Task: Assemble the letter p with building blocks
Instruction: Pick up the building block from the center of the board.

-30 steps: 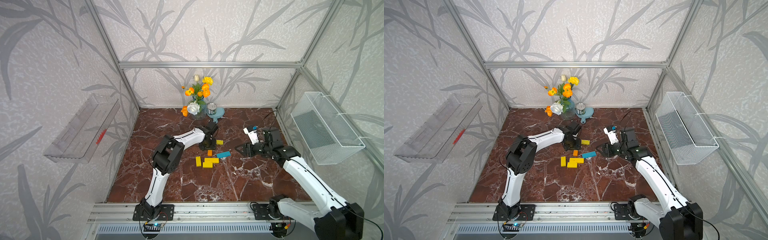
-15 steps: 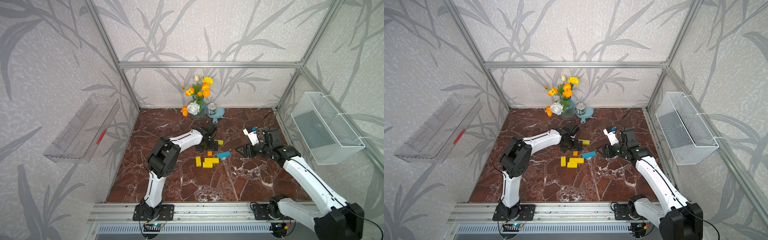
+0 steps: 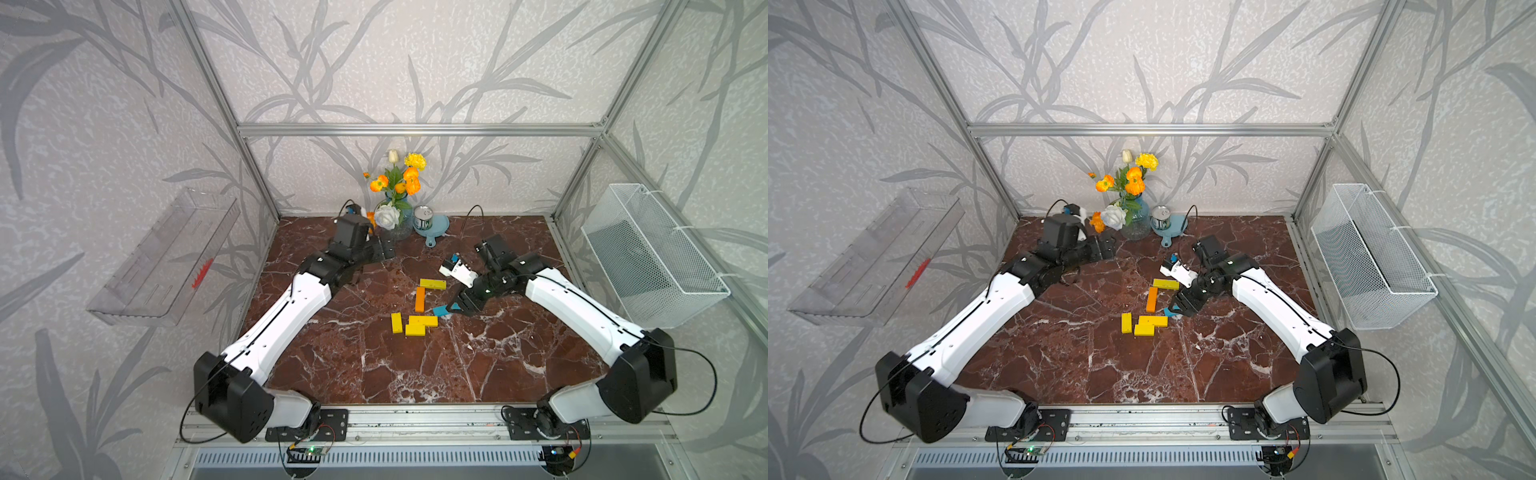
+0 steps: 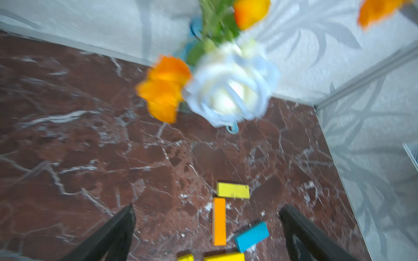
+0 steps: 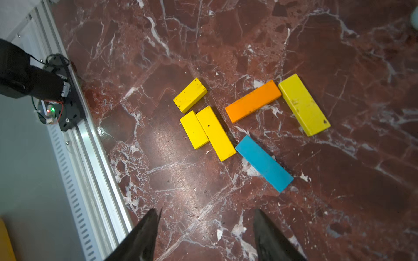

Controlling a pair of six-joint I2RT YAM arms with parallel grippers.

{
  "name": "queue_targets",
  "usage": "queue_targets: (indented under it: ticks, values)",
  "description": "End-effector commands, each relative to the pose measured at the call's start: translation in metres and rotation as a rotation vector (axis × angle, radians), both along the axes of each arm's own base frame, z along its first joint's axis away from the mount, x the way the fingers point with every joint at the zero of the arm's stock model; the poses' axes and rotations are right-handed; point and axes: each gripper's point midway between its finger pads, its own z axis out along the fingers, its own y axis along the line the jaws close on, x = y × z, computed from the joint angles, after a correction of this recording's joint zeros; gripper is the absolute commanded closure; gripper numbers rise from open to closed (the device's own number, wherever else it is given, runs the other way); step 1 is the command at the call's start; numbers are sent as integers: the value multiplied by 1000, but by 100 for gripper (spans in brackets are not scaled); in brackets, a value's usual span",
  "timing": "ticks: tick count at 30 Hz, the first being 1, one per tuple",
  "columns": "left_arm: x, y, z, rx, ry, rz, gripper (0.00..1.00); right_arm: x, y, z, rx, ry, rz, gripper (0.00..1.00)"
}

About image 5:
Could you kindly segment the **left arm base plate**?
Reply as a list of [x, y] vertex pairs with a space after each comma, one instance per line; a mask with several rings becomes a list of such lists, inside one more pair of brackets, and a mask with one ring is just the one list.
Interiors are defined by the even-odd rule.
[[[57, 125], [62, 132], [66, 132], [77, 126], [81, 120], [86, 118], [81, 98], [76, 89], [76, 80], [71, 74], [71, 63], [61, 54], [51, 54], [45, 60], [44, 69], [56, 74], [63, 80], [64, 97], [62, 97], [58, 102], [64, 103], [64, 110], [61, 120]], [[35, 106], [38, 104], [38, 101], [47, 100], [32, 99], [32, 105], [35, 111]]]

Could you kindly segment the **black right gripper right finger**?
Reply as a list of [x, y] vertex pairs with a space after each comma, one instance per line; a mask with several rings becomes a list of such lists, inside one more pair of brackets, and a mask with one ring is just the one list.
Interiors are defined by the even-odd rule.
[[255, 210], [254, 238], [259, 261], [305, 261], [306, 258], [291, 244], [260, 209]]

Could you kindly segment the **teal wooden block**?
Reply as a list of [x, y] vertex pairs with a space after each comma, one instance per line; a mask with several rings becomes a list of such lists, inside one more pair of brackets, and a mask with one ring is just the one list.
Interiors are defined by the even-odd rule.
[[236, 151], [278, 192], [283, 192], [294, 178], [263, 150], [251, 137], [245, 136]]

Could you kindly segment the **large yellow-green wooden block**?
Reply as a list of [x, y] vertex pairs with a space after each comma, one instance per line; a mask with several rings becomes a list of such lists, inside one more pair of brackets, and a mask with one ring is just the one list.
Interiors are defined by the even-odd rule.
[[308, 137], [331, 127], [330, 122], [297, 74], [280, 82], [279, 89]]

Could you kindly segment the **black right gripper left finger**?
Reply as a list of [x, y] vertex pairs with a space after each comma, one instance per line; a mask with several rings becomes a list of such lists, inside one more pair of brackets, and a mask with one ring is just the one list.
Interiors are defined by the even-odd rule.
[[153, 261], [160, 218], [150, 209], [105, 261]]

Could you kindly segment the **long yellow wooden block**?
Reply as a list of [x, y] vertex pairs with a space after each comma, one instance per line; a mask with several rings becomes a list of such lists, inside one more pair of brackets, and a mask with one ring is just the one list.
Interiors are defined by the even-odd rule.
[[221, 162], [236, 154], [236, 150], [212, 108], [208, 105], [197, 118]]

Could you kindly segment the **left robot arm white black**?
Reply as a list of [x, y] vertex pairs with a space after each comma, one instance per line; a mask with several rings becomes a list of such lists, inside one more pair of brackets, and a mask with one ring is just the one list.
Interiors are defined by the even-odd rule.
[[19, 99], [31, 96], [43, 101], [62, 102], [67, 97], [70, 84], [61, 75], [48, 71], [48, 68], [62, 69], [70, 61], [56, 54], [59, 64], [44, 62], [44, 69], [30, 64], [34, 57], [23, 49], [1, 40], [1, 95]]

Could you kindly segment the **short yellow wooden block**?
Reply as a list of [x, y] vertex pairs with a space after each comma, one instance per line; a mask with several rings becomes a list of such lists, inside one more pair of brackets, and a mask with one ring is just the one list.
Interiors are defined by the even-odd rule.
[[209, 142], [209, 138], [207, 137], [194, 111], [190, 111], [182, 117], [180, 119], [180, 123], [195, 150], [201, 148]]

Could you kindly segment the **orange wooden block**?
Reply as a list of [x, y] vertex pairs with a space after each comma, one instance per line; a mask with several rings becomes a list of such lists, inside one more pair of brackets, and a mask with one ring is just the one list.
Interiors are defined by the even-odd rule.
[[256, 88], [246, 96], [228, 105], [225, 110], [232, 123], [243, 119], [256, 110], [277, 100], [282, 96], [278, 86], [270, 80], [259, 88]]

